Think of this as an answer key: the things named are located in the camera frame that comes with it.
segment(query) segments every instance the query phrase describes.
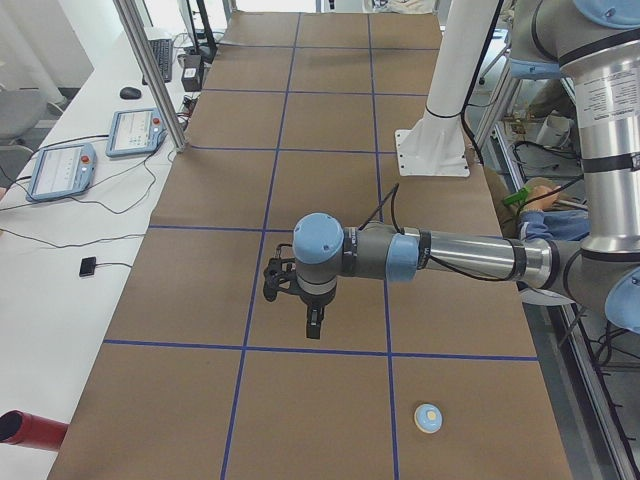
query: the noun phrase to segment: white table surface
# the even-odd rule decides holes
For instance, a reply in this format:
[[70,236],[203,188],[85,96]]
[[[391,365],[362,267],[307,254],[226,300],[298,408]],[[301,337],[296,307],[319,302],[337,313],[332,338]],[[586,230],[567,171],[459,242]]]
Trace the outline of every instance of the white table surface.
[[[149,37],[158,33],[151,32]],[[180,76],[175,62],[173,80],[166,85],[176,109],[184,96]],[[119,91],[124,86],[140,88],[142,98],[121,100]],[[122,34],[43,144],[109,133],[115,111],[152,106],[151,92],[141,85],[139,67]],[[144,158],[110,160],[104,153],[104,140],[94,146],[98,162],[93,183]],[[155,185],[141,204],[125,214],[113,215],[99,205],[63,200],[0,211],[0,229],[58,245],[144,233],[169,173],[167,157],[173,158],[173,148],[167,136],[147,163],[157,176]],[[33,163],[29,162],[22,175],[31,173]],[[151,180],[139,166],[79,198],[122,210],[144,194]],[[0,201],[0,209],[24,203],[24,191],[14,186]],[[0,234],[0,415],[17,409],[58,421],[71,420],[129,275],[127,267],[104,266],[97,268],[94,276],[80,278],[80,261],[96,256],[98,263],[131,264],[141,242],[136,238],[54,249],[6,232]],[[0,444],[0,480],[45,479],[55,456]]]

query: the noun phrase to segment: chair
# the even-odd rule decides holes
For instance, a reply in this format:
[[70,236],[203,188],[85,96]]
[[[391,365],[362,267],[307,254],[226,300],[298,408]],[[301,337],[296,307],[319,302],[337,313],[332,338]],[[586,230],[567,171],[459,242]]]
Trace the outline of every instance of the chair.
[[24,146],[20,138],[43,117],[47,102],[38,90],[7,90],[0,84],[0,151],[33,150]]

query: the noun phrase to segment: small white puck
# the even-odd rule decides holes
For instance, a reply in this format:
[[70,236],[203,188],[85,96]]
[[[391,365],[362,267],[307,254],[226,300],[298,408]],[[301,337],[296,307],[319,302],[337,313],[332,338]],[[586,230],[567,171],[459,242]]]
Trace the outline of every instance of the small white puck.
[[435,405],[423,403],[413,415],[418,430],[424,433],[436,433],[442,427],[442,413]]

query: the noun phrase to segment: blue tape line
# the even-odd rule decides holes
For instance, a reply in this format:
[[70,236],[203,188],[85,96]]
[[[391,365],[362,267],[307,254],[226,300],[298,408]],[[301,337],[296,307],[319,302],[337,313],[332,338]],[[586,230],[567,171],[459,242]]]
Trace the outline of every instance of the blue tape line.
[[205,225],[149,225],[149,228],[155,230],[209,230],[214,232],[263,232],[261,228],[242,228],[242,227],[210,227]]
[[367,350],[331,350],[331,349],[314,349],[314,348],[286,348],[286,347],[260,347],[247,346],[246,349],[252,352],[271,352],[271,353],[301,353],[313,355],[346,355],[350,357],[386,357],[386,352],[373,352]]
[[287,79],[287,91],[285,93],[284,96],[284,104],[282,106],[282,116],[280,118],[280,131],[278,133],[278,142],[276,145],[276,154],[275,154],[275,159],[273,161],[273,170],[271,172],[271,182],[269,184],[269,194],[267,196],[267,205],[265,207],[265,212],[264,212],[264,221],[262,224],[262,236],[260,238],[260,249],[258,250],[258,259],[256,261],[256,271],[254,274],[254,278],[253,278],[253,287],[252,287],[252,291],[251,291],[251,301],[249,303],[249,311],[247,313],[247,324],[245,327],[245,332],[244,332],[244,340],[242,343],[242,354],[240,355],[240,365],[238,367],[238,377],[236,380],[236,388],[235,388],[235,392],[233,395],[233,404],[231,407],[231,416],[230,416],[230,421],[229,421],[229,430],[227,432],[227,442],[225,444],[225,450],[224,450],[224,459],[222,462],[222,468],[220,471],[220,479],[224,480],[227,474],[227,466],[229,463],[229,454],[231,451],[231,442],[233,440],[233,430],[234,430],[234,425],[235,425],[235,418],[236,418],[236,413],[237,413],[237,408],[238,408],[238,400],[240,397],[240,386],[242,384],[242,374],[244,373],[244,362],[245,362],[245,357],[246,357],[246,347],[247,347],[247,343],[249,342],[249,332],[251,330],[251,320],[253,317],[253,307],[254,307],[254,302],[255,302],[255,295],[256,295],[256,289],[257,289],[257,284],[258,284],[258,279],[260,277],[260,272],[261,272],[261,268],[260,268],[260,264],[262,263],[262,253],[264,250],[264,240],[266,237],[266,229],[267,229],[267,225],[269,223],[269,209],[271,208],[271,197],[273,195],[273,186],[275,184],[275,179],[276,179],[276,172],[278,169],[278,156],[280,154],[280,145],[282,142],[282,133],[284,130],[284,123],[285,123],[285,118],[286,118],[286,113],[287,113],[287,100],[289,99],[289,88],[291,87],[291,77],[293,76],[293,65],[295,62],[295,56],[296,56],[296,49],[295,49],[295,45],[298,43],[298,34],[300,32],[300,19],[302,17],[301,13],[298,13],[298,21],[296,24],[296,35],[295,35],[295,40],[294,40],[294,48],[292,50],[292,54],[291,54],[291,64],[289,65],[289,78]]
[[[378,139],[378,121],[377,121],[377,112],[376,112],[376,85],[375,85],[375,74],[374,74],[374,66],[373,66],[373,49],[372,49],[372,39],[371,39],[371,17],[367,15],[367,32],[369,34],[369,68],[371,72],[371,102],[373,107],[373,136],[374,136],[374,145],[376,149],[376,181],[378,185],[378,202],[382,201],[382,174],[380,171],[380,154],[378,151],[380,150],[379,139]],[[382,210],[380,210],[380,221],[384,221],[384,217],[382,215]],[[387,335],[387,372],[389,375],[389,410],[391,414],[391,446],[392,446],[392,456],[393,456],[393,478],[394,480],[398,480],[400,478],[400,461],[398,457],[398,433],[396,426],[396,395],[394,389],[394,380],[393,380],[393,344],[391,340],[391,315],[389,311],[389,295],[387,291],[387,281],[384,281],[384,318],[385,318],[385,328]]]
[[308,152],[308,153],[361,153],[374,155],[376,153],[394,155],[395,152],[376,152],[374,150],[328,150],[322,148],[253,148],[253,147],[203,147],[199,145],[191,145],[196,150],[220,150],[220,151],[241,151],[241,152]]
[[117,340],[117,339],[105,339],[102,343],[109,345],[129,345],[135,347],[165,347],[165,348],[194,348],[205,350],[235,350],[241,351],[242,347],[239,345],[214,345],[209,343],[176,343],[176,342],[151,342],[141,340]]
[[[241,45],[239,43],[218,43],[219,46],[222,47],[240,47],[240,48],[288,48],[292,50],[304,50],[304,49],[324,49],[324,50],[371,50],[371,46],[369,47],[336,47],[336,46],[318,46],[318,45],[308,45],[308,46],[300,46],[300,45]],[[420,47],[376,47],[373,50],[406,50],[406,51],[438,51],[440,48],[420,48]]]
[[[372,350],[333,350],[333,349],[314,349],[314,348],[296,348],[296,347],[265,347],[259,345],[220,345],[213,343],[182,343],[182,342],[160,342],[145,340],[122,340],[122,339],[105,339],[103,343],[110,345],[130,345],[136,347],[164,347],[164,348],[194,348],[205,350],[234,350],[234,351],[256,351],[271,353],[302,353],[312,355],[347,355],[351,357],[387,357],[388,352],[377,352]],[[427,358],[433,360],[480,360],[492,362],[537,362],[538,357],[519,357],[514,355],[466,355],[458,353],[412,353],[412,352],[391,352],[394,358]]]
[[400,456],[398,454],[398,429],[396,425],[396,394],[393,380],[393,341],[391,338],[391,311],[389,291],[384,281],[384,317],[387,328],[387,369],[389,371],[389,408],[391,410],[391,445],[393,447],[393,478],[400,478]]
[[[203,88],[203,92],[235,92],[235,93],[286,93],[285,90],[250,90],[235,88]],[[291,90],[289,93],[306,94],[306,95],[371,95],[370,92],[322,92],[307,90]],[[381,97],[424,97],[428,95],[424,93],[383,93],[377,92],[376,95]]]
[[538,357],[518,357],[513,355],[465,355],[457,353],[403,353],[394,352],[397,358],[431,358],[442,360],[488,360],[499,362],[537,362]]

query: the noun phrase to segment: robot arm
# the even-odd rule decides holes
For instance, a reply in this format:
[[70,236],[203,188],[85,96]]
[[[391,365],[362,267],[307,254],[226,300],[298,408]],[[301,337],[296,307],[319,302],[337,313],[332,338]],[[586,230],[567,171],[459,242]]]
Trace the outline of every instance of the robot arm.
[[[593,263],[580,255],[577,242],[459,235],[415,228],[401,232],[371,222],[343,228],[325,213],[307,215],[294,229],[294,257],[282,258],[279,246],[264,271],[263,294],[296,295],[307,305],[307,338],[319,339],[325,307],[334,299],[338,276],[411,281],[418,270],[445,270],[484,281],[522,281],[552,290],[595,311],[605,312],[608,292],[639,270],[634,262]],[[612,318],[618,324],[635,318]]]
[[295,258],[272,258],[264,284],[267,300],[279,291],[300,296],[309,338],[320,336],[338,276],[409,281],[425,268],[523,281],[640,333],[640,6],[519,0],[511,57],[533,70],[555,62],[574,80],[590,235],[519,242],[380,223],[343,229],[326,214],[309,215],[294,230]]

